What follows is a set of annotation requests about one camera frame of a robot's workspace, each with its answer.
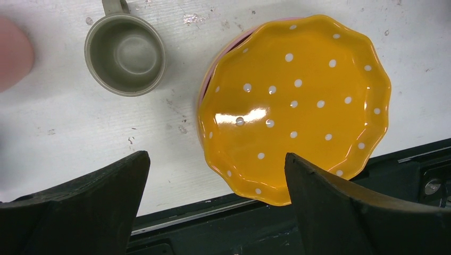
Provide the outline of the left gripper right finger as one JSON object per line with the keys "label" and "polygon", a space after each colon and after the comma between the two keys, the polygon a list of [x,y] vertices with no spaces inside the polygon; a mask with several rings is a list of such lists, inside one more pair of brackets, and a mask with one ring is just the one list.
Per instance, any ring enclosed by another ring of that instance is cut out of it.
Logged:
{"label": "left gripper right finger", "polygon": [[287,153],[305,254],[450,254],[450,210],[390,197]]}

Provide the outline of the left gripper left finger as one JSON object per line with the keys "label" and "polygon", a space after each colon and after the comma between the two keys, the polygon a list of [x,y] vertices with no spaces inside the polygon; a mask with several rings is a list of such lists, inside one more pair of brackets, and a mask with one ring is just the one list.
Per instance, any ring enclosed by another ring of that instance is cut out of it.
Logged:
{"label": "left gripper left finger", "polygon": [[1,203],[1,254],[125,254],[150,165],[137,151]]}

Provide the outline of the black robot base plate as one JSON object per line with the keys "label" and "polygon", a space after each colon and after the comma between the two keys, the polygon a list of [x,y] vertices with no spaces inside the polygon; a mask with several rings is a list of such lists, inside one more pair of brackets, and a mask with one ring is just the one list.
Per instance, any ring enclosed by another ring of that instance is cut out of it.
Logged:
{"label": "black robot base plate", "polygon": [[[450,207],[450,140],[369,160],[353,182],[399,199]],[[292,206],[224,195],[136,219],[127,254],[299,254]]]}

